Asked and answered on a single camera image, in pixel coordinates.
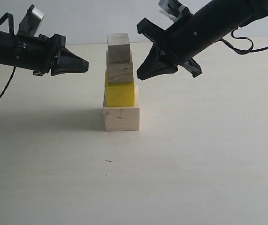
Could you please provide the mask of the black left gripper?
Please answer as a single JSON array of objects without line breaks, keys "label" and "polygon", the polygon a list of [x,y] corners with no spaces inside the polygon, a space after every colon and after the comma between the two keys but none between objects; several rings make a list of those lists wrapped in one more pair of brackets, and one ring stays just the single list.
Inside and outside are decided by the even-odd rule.
[{"label": "black left gripper", "polygon": [[89,62],[76,56],[66,47],[66,37],[54,34],[52,37],[38,37],[17,34],[15,45],[15,66],[32,70],[34,75],[86,73]]}]

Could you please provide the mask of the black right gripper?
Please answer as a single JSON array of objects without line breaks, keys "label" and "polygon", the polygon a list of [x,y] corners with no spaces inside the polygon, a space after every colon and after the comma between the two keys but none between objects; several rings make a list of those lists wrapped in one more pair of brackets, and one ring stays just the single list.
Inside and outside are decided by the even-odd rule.
[{"label": "black right gripper", "polygon": [[137,69],[137,77],[146,80],[159,75],[174,74],[182,66],[195,78],[202,74],[200,65],[193,59],[200,52],[194,43],[193,14],[184,16],[166,30],[144,18],[137,24],[138,34],[144,35],[153,45],[146,59]]}]

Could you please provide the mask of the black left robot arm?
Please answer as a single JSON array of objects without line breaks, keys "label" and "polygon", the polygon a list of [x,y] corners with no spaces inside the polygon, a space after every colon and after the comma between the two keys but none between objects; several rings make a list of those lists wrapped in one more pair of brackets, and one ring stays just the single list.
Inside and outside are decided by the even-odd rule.
[{"label": "black left robot arm", "polygon": [[70,52],[65,44],[66,37],[58,34],[11,36],[0,31],[0,64],[31,70],[36,76],[87,72],[89,62]]}]

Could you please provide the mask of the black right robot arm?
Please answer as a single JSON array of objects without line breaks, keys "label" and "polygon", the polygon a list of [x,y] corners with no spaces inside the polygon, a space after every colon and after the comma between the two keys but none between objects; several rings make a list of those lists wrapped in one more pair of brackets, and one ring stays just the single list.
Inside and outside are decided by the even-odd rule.
[{"label": "black right robot arm", "polygon": [[173,23],[166,30],[146,18],[137,24],[138,34],[153,43],[137,69],[140,80],[174,74],[179,66],[197,77],[202,69],[193,57],[218,41],[240,55],[268,50],[268,46],[237,49],[224,39],[238,28],[267,17],[268,0],[212,0],[196,13],[178,0],[161,0],[158,5]]}]

